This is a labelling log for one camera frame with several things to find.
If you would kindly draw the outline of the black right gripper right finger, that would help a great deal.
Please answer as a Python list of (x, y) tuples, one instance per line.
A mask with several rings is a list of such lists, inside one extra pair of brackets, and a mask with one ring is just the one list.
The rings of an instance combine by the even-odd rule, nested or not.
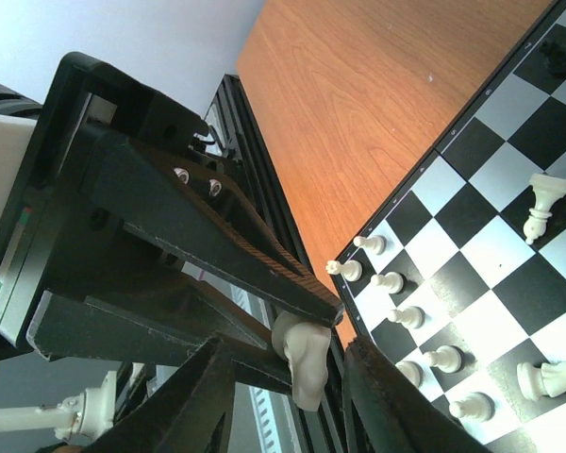
[(486, 452), (363, 336), (344, 355), (342, 402), (349, 452)]

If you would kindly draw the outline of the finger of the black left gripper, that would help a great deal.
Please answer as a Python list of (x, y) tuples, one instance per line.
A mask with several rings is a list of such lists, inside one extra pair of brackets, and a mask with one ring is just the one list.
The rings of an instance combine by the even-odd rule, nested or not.
[(277, 262), (227, 219), (253, 206), (228, 176), (113, 131), (83, 147), (80, 191), (132, 234), (251, 294), (324, 327), (343, 304), (281, 251)]
[(210, 339), (221, 340), (237, 381), (280, 394), (291, 374), (259, 320), (206, 282), (45, 290), (26, 338), (47, 359), (75, 357), (179, 367)]

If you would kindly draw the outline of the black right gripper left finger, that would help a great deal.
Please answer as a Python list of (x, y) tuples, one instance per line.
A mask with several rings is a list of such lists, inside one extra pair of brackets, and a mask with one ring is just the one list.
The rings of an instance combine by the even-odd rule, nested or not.
[(226, 452), (235, 396), (229, 348), (212, 338), (145, 403), (83, 448), (94, 453)]

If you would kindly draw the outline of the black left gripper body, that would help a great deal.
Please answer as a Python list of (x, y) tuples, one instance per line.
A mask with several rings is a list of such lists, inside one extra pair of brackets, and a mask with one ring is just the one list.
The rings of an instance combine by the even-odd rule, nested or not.
[(165, 236), (180, 207), (166, 199), (178, 169), (207, 195), (215, 173), (192, 145), (208, 124), (172, 98), (88, 55), (65, 55), (0, 209), (0, 361), (27, 353), (26, 331), (43, 292), (82, 283), (101, 263), (101, 237), (121, 223), (154, 247), (218, 276), (225, 259), (213, 244), (185, 246)]

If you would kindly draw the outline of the black white chessboard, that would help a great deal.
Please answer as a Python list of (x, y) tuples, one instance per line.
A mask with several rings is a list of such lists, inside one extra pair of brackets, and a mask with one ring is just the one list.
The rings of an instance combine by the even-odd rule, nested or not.
[[(533, 174), (566, 179), (566, 77), (545, 68), (543, 41), (566, 44), (566, 1), (543, 14), (361, 229), (386, 238), (381, 255), (349, 244), (340, 261), (362, 265), (358, 281), (334, 280), (358, 333), (393, 362), (422, 367), (422, 395), (449, 418), (471, 392), (491, 398), (491, 420), (461, 427), (492, 452), (566, 452), (566, 394), (525, 399), (517, 364), (566, 361), (566, 195), (532, 245), (523, 226), (534, 207)], [(388, 294), (376, 274), (400, 273)], [(392, 323), (416, 306), (424, 324)], [(446, 374), (424, 353), (456, 347), (462, 367)]]

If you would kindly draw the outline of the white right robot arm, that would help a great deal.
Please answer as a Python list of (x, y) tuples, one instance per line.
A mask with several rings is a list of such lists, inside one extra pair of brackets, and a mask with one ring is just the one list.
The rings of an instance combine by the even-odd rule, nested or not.
[[(121, 421), (115, 374), (54, 406), (0, 409), (0, 432), (51, 428), (91, 439), (92, 452), (224, 452), (239, 382), (293, 391), (310, 409), (325, 386), (325, 339), (304, 334), (282, 354), (217, 335), (174, 353), (177, 371)], [(433, 407), (366, 338), (344, 357), (342, 410), (351, 452), (479, 452), (482, 445)]]

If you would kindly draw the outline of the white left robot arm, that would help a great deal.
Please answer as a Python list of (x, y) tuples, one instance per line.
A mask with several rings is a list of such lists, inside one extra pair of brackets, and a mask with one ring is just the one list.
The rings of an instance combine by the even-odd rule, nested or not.
[(313, 410), (341, 301), (289, 252), (242, 156), (196, 113), (65, 55), (37, 104), (0, 85), (0, 360), (176, 366), (230, 348), (238, 380)]

